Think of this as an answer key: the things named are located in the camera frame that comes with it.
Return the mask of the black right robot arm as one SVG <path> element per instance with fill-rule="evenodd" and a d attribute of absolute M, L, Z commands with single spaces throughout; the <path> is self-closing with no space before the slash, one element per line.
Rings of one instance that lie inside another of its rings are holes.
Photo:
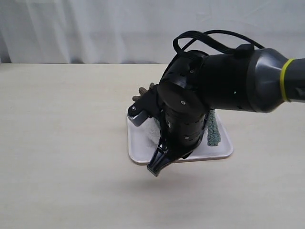
<path fill-rule="evenodd" d="M 269 113 L 304 102 L 305 61 L 270 48 L 180 58 L 154 89 L 161 137 L 147 168 L 157 176 L 200 145 L 212 110 Z"/>

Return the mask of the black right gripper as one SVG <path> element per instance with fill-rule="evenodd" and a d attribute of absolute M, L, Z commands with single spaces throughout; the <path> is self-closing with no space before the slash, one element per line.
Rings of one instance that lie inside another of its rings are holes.
<path fill-rule="evenodd" d="M 206 127 L 206 114 L 178 114 L 162 112 L 163 147 L 157 147 L 147 169 L 155 177 L 179 159 L 187 159 L 202 141 Z"/>

